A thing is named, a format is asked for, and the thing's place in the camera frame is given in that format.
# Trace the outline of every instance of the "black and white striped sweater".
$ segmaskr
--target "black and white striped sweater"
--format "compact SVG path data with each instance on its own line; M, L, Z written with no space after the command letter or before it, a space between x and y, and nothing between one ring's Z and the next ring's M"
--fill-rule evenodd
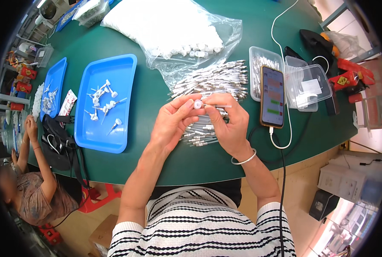
M222 193L177 188L147 204L145 228L117 224L108 256L280 256L279 208L277 202L263 206L255 225ZM285 256L296 256L285 212L282 226Z

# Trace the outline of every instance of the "red plastic stool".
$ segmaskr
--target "red plastic stool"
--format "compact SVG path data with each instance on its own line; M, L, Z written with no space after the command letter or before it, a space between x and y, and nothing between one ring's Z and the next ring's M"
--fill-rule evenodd
M91 211L95 211L98 208L101 208L115 198L121 197L122 191L114 192L111 184L105 184L105 188L108 196L102 200L97 199L101 194L95 188L91 188L89 190L82 188L82 200L80 203L80 206L82 206L78 210L83 213L89 213Z
M56 245L63 241L60 233L56 231L50 223L47 223L44 226L39 226L38 228L51 245Z

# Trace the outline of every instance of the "cardboard box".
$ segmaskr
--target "cardboard box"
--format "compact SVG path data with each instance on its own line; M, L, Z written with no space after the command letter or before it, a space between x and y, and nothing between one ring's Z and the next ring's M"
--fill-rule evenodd
M112 230L118 216L109 215L91 234L88 241L92 247L92 254L96 257L106 257L112 239Z

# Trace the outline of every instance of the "bangle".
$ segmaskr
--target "bangle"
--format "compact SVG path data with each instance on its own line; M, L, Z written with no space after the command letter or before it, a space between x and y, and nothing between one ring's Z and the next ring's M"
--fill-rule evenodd
M255 148L252 148L254 154L246 161L244 162L233 162L232 160L234 159L234 157L231 158L231 163L234 164L234 165L241 165L241 164L244 164L246 162L249 162L250 160L252 160L252 158L254 158L254 156L257 154L257 150L255 150Z

